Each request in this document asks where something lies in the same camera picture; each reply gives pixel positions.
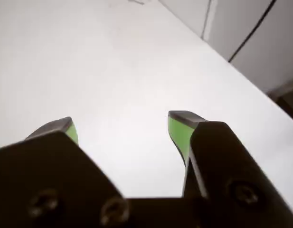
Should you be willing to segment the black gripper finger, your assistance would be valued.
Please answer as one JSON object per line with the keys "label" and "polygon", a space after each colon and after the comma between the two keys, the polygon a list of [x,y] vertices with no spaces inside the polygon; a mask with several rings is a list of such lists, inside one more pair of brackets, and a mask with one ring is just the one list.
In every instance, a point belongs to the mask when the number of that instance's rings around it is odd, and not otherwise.
{"label": "black gripper finger", "polygon": [[203,228],[293,228],[293,213],[231,128],[169,111],[168,132],[185,168],[182,195],[197,196]]}
{"label": "black gripper finger", "polygon": [[99,228],[126,223],[128,202],[80,149],[72,118],[0,148],[0,228]]}

